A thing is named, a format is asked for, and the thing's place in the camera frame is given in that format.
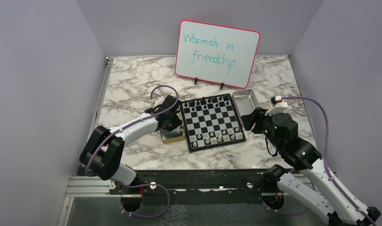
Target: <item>red whiteboard frame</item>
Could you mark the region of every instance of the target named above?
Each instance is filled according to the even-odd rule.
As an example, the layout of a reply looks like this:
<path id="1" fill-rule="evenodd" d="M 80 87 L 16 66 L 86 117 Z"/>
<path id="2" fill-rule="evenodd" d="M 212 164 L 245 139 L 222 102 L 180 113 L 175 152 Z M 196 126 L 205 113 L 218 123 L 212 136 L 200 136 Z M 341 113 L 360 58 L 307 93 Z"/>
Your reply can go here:
<path id="1" fill-rule="evenodd" d="M 238 87 L 238 86 L 233 86 L 233 85 L 229 85 L 229 84 L 224 84 L 225 86 L 236 87 L 236 88 L 241 88 L 241 89 L 245 89 L 246 87 L 248 87 L 248 85 L 249 85 L 249 80 L 251 79 L 251 74 L 252 74 L 253 64 L 254 64 L 255 59 L 256 59 L 257 48 L 259 47 L 260 36 L 261 36 L 260 33 L 259 33 L 258 31 L 249 30 L 249 29 L 244 29 L 244 28 L 230 27 L 230 26 L 219 25 L 219 24 L 210 24 L 210 23 L 205 23 L 205 22 L 195 21 L 195 20 L 189 20 L 189 19 L 184 19 L 184 20 L 182 20 L 182 21 L 180 22 L 179 39 L 178 39 L 178 43 L 177 43 L 175 74 L 178 75 L 178 76 L 180 76 L 180 77 L 185 77 L 185 78 L 190 78 L 190 79 L 195 79 L 195 77 L 190 77 L 190 76 L 186 76 L 186 75 L 178 74 L 177 71 L 176 71 L 176 69 L 177 69 L 177 55 L 178 55 L 178 48 L 179 48 L 179 45 L 180 45 L 180 38 L 181 38 L 181 24 L 182 24 L 184 21 L 194 22 L 194 23 L 199 23 L 199 24 L 207 24 L 207 25 L 219 26 L 219 27 L 232 28 L 232 29 L 243 30 L 243 31 L 248 31 L 248 32 L 256 32 L 256 33 L 259 34 L 259 40 L 257 41 L 256 50 L 255 50 L 255 55 L 254 55 L 254 59 L 253 59 L 253 61 L 252 61 L 252 65 L 251 65 L 251 71 L 249 72 L 249 78 L 248 78 L 247 85 L 246 85 L 245 87 Z M 201 80 L 201 81 L 207 81 L 207 82 L 216 83 L 216 84 L 221 84 L 220 82 L 217 82 L 217 81 L 209 81 L 209 80 L 199 79 L 199 78 L 198 78 L 198 80 Z"/>

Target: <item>metal tray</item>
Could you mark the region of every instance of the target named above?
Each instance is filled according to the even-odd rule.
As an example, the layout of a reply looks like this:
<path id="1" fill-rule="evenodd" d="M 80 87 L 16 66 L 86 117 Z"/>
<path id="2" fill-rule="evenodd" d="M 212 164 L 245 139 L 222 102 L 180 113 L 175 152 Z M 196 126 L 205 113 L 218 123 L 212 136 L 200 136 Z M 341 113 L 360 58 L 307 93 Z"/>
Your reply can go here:
<path id="1" fill-rule="evenodd" d="M 251 89 L 234 92 L 231 98 L 234 102 L 235 109 L 239 117 L 250 114 L 255 108 L 259 107 L 256 96 Z"/>

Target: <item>black square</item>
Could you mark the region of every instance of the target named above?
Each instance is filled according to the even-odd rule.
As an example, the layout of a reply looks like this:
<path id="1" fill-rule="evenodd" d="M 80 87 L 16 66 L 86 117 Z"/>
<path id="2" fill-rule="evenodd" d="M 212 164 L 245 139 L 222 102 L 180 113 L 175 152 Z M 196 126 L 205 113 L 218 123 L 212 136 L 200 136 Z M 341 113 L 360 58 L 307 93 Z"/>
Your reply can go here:
<path id="1" fill-rule="evenodd" d="M 192 119 L 186 119 L 185 122 L 187 123 L 187 125 L 192 124 Z"/>

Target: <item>marble table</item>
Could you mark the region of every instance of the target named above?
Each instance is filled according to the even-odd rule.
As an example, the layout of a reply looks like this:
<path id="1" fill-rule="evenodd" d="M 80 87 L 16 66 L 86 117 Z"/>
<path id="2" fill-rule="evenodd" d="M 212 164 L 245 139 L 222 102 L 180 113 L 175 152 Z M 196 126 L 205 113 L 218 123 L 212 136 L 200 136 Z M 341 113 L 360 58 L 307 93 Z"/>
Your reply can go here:
<path id="1" fill-rule="evenodd" d="M 116 57 L 109 76 L 99 124 L 107 128 L 126 123 L 153 106 L 149 96 L 158 85 L 174 87 L 180 100 L 232 94 L 241 89 L 179 77 L 174 72 L 175 56 Z M 256 57 L 249 86 L 263 108 L 271 106 L 275 95 L 300 95 L 288 56 Z M 159 102 L 171 89 L 154 93 Z M 299 136 L 315 144 L 303 101 L 289 101 L 289 112 L 299 124 Z M 246 142 L 189 153 L 187 141 L 163 144 L 160 132 L 146 135 L 123 150 L 121 162 L 136 170 L 256 169 L 273 164 L 289 167 L 280 156 L 271 157 L 263 135 L 245 131 Z M 269 145 L 271 153 L 275 149 Z"/>

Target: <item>black cable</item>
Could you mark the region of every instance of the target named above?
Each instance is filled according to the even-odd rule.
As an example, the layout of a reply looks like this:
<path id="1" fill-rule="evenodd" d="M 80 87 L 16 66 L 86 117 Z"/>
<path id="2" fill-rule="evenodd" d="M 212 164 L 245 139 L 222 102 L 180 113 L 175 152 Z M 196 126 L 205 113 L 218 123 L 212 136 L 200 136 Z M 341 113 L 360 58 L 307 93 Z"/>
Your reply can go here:
<path id="1" fill-rule="evenodd" d="M 278 155 L 278 150 L 276 149 L 276 152 L 274 154 L 270 153 L 269 141 L 267 140 L 267 137 L 264 137 L 264 140 L 266 141 L 266 148 L 267 148 L 267 152 L 269 153 L 269 155 L 271 155 L 272 157 L 276 157 Z"/>

